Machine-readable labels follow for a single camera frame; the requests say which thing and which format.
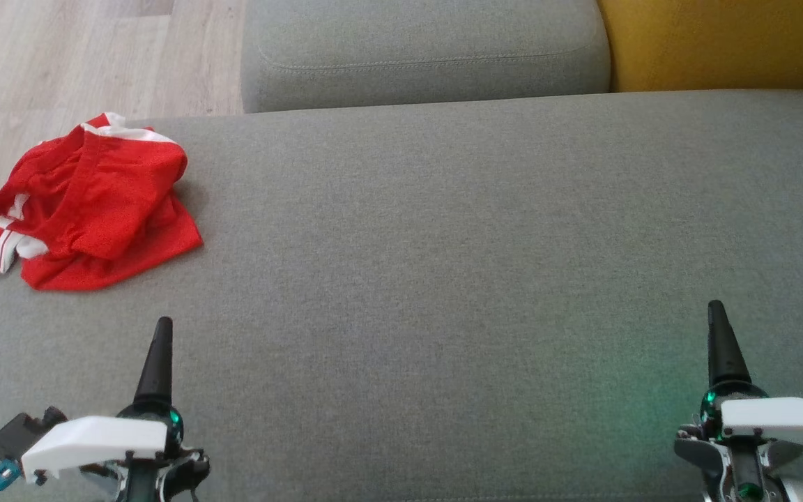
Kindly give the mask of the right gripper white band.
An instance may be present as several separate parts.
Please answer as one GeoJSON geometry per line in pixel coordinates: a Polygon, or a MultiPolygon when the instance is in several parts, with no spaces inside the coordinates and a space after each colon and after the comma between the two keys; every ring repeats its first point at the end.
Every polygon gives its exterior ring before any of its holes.
{"type": "Polygon", "coordinates": [[[803,480],[783,474],[803,455],[803,398],[752,384],[720,300],[708,303],[708,385],[673,442],[701,472],[702,502],[803,502],[803,480]]]}

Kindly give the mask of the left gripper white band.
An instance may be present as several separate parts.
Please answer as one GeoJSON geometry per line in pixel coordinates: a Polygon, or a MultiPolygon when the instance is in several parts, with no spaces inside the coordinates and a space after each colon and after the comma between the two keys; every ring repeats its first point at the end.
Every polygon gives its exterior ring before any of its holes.
{"type": "Polygon", "coordinates": [[[95,478],[114,502],[171,502],[211,474],[204,449],[183,445],[184,423],[172,406],[173,320],[154,328],[134,403],[115,417],[87,416],[55,425],[22,455],[26,482],[79,470],[95,478]]]}

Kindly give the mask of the red basketball jersey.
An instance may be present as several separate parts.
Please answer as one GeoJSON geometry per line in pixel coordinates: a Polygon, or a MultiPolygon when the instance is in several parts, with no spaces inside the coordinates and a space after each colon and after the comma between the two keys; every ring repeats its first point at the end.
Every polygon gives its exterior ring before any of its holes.
{"type": "Polygon", "coordinates": [[[203,247],[175,191],[141,214],[133,209],[80,208],[61,222],[30,214],[29,196],[18,194],[0,214],[0,273],[19,261],[32,289],[99,290],[203,247]]]}

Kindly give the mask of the large grey ottoman cushion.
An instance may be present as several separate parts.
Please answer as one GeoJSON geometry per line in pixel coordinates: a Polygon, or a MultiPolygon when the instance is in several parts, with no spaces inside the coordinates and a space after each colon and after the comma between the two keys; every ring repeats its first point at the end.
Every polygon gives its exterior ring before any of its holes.
{"type": "Polygon", "coordinates": [[[204,245],[0,277],[0,428],[131,403],[159,317],[201,502],[691,502],[707,304],[803,397],[803,92],[150,119],[204,245]]]}

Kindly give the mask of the yellow sofa back cushion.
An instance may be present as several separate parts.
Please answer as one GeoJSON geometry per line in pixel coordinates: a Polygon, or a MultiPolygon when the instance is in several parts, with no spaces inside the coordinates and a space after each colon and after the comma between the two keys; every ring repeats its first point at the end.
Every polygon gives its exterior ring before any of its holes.
{"type": "Polygon", "coordinates": [[[803,0],[598,0],[616,92],[803,90],[803,0]]]}

